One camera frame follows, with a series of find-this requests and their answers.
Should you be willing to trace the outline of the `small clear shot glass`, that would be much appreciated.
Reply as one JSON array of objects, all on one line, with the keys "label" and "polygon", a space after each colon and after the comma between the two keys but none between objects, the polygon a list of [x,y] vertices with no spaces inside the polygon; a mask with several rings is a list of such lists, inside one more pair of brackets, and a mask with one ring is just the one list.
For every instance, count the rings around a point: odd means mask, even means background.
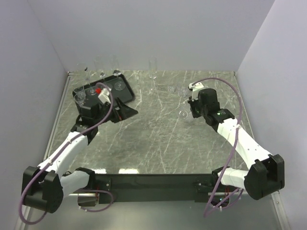
[{"label": "small clear shot glass", "polygon": [[81,92],[74,95],[74,101],[79,105],[83,106],[85,103],[86,94]]}]

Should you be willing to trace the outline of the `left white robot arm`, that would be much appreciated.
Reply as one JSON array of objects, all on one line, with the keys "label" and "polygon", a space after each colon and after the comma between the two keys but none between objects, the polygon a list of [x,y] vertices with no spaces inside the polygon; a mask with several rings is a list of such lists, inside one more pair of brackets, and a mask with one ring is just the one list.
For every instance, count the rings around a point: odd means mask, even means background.
[{"label": "left white robot arm", "polygon": [[65,176],[72,160],[94,139],[98,126],[118,123],[138,114],[119,98],[101,102],[98,98],[77,107],[79,115],[65,141],[37,167],[29,166],[23,174],[21,204],[47,213],[54,213],[63,198],[77,190],[90,193],[96,189],[93,170],[78,168]]}]

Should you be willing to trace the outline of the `small clear tumbler glass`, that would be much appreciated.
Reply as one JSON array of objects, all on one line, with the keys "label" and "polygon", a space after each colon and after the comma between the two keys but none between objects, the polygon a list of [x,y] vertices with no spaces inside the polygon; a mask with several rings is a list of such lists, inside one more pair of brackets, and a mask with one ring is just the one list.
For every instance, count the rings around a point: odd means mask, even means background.
[{"label": "small clear tumbler glass", "polygon": [[86,95],[84,86],[78,86],[73,89],[73,96],[75,95]]}]

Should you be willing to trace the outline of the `round clear stemless glass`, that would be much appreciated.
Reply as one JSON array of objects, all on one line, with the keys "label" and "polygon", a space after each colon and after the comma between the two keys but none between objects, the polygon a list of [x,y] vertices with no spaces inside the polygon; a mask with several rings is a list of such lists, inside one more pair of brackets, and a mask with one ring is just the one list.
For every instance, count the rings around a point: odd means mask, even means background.
[{"label": "round clear stemless glass", "polygon": [[110,66],[112,70],[113,76],[115,76],[113,83],[113,88],[116,91],[122,91],[125,89],[125,83],[123,79],[120,77],[122,74],[121,70],[119,69],[119,61],[116,55],[112,55],[110,58]]}]

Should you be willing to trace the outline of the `clear ribbed tumbler glass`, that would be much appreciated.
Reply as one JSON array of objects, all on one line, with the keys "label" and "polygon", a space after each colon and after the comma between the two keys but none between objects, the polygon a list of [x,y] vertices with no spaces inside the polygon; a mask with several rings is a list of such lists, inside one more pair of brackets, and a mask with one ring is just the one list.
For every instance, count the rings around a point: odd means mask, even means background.
[{"label": "clear ribbed tumbler glass", "polygon": [[183,120],[192,119],[191,112],[190,112],[190,111],[187,111],[187,110],[180,110],[179,113],[178,113],[178,117],[179,117],[180,119],[183,119]]}]

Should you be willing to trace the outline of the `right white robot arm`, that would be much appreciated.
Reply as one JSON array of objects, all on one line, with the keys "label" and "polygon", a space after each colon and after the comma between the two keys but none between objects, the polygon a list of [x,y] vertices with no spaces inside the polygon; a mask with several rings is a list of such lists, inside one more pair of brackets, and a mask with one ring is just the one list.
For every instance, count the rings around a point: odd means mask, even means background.
[{"label": "right white robot arm", "polygon": [[215,191],[223,191],[227,186],[241,188],[255,200],[283,189],[283,158],[279,154],[272,155],[261,147],[228,109],[220,107],[216,90],[195,87],[191,92],[188,103],[193,118],[203,117],[206,124],[225,138],[247,166],[246,171],[228,166],[213,171],[212,188]]}]

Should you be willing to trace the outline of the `clear stemmed wine glass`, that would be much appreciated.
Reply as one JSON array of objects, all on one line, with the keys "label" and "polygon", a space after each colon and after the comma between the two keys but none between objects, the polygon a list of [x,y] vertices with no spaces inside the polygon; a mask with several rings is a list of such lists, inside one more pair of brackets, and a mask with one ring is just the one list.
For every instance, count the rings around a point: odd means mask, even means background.
[{"label": "clear stemmed wine glass", "polygon": [[77,64],[77,73],[78,75],[85,81],[85,83],[89,86],[87,88],[88,95],[96,95],[96,91],[91,84],[91,74],[90,71],[85,63],[78,63]]}]

